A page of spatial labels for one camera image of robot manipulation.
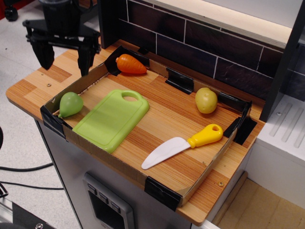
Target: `yellow knife handle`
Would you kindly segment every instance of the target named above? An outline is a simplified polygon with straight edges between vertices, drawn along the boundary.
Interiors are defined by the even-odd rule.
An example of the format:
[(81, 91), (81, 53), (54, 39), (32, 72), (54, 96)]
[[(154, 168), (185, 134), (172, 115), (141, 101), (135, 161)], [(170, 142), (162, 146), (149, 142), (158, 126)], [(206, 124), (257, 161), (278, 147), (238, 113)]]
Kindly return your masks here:
[(202, 131), (187, 139), (187, 142), (191, 145), (191, 148), (195, 148), (205, 144), (217, 142), (222, 139), (223, 135), (224, 131), (219, 125), (209, 124)]

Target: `wood grain surface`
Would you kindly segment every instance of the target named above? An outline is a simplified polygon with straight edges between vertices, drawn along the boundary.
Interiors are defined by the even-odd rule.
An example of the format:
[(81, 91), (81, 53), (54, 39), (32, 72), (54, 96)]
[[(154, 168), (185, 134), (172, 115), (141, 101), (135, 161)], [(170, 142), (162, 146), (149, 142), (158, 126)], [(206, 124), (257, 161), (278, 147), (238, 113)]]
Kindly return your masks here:
[[(121, 44), (131, 49), (135, 48), (123, 41), (118, 41), (95, 56), (92, 68), (104, 62)], [(8, 99), (41, 122), (40, 107), (81, 77), (77, 59), (77, 51), (68, 50), (55, 59), (48, 71), (40, 68), (9, 88), (6, 93)], [(165, 80), (166, 78), (152, 71), (148, 71), (145, 76), (108, 75), (82, 93), (84, 108), (78, 114), (66, 118), (65, 121), (72, 127), (75, 126), (113, 89), (131, 89), (139, 92), (148, 100), (150, 110), (113, 155), (172, 190), (183, 192), (203, 173), (213, 156), (226, 142), (226, 137), (214, 144), (185, 150), (148, 170), (141, 169), (144, 159), (164, 141), (175, 136), (187, 139), (210, 123), (219, 124), (225, 130), (235, 118), (239, 117), (239, 114), (221, 104), (212, 114), (202, 114), (196, 108), (195, 93), (187, 95), (166, 84)], [(218, 85), (221, 89), (226, 88), (221, 83)], [(251, 98), (250, 95), (236, 89), (230, 87), (226, 89), (230, 90), (232, 95), (242, 99)], [(204, 222), (264, 125), (258, 120), (263, 102), (256, 98), (253, 98), (253, 102), (251, 117), (258, 121), (258, 124), (246, 142), (242, 146), (232, 143), (192, 198), (176, 210), (178, 214), (197, 226)]]

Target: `green cutting board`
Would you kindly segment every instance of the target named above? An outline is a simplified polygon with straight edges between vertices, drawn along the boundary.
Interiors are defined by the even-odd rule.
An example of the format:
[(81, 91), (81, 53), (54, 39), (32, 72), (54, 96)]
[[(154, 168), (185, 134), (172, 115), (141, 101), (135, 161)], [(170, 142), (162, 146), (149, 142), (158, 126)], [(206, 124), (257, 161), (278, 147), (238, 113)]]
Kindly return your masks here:
[[(124, 97), (133, 97), (128, 101)], [(148, 102), (132, 90), (113, 90), (99, 102), (73, 131), (112, 153), (149, 109)]]

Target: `toy pear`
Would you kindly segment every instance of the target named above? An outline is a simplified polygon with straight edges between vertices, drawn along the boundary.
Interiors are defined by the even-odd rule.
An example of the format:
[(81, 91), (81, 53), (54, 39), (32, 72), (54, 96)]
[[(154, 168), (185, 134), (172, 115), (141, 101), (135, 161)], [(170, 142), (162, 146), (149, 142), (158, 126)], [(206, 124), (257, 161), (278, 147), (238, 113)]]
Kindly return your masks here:
[(84, 105), (83, 99), (74, 92), (67, 92), (61, 98), (59, 118), (66, 118), (78, 113)]

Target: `orange carrot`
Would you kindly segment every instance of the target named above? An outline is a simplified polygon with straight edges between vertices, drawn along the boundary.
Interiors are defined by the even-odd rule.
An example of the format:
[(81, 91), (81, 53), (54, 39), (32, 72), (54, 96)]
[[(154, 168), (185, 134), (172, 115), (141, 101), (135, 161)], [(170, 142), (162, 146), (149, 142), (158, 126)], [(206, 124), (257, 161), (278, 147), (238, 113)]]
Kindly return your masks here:
[(115, 61), (118, 69), (123, 73), (144, 74), (147, 71), (140, 61), (128, 54), (122, 54), (120, 57), (116, 58)]

